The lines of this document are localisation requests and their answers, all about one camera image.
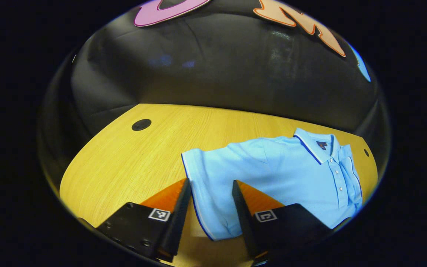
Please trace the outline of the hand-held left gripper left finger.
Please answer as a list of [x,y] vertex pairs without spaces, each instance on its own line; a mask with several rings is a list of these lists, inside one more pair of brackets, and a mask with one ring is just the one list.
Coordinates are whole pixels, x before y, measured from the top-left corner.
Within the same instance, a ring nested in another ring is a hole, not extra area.
[[171,263],[178,253],[190,198],[190,181],[184,178],[142,203],[125,203],[97,231],[132,252]]

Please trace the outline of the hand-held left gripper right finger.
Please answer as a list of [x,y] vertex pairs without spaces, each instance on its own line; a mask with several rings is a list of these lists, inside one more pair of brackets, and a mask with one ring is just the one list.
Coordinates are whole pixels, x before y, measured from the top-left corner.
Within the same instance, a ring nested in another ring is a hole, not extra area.
[[253,267],[310,252],[334,233],[301,204],[282,204],[245,182],[233,182],[232,197]]

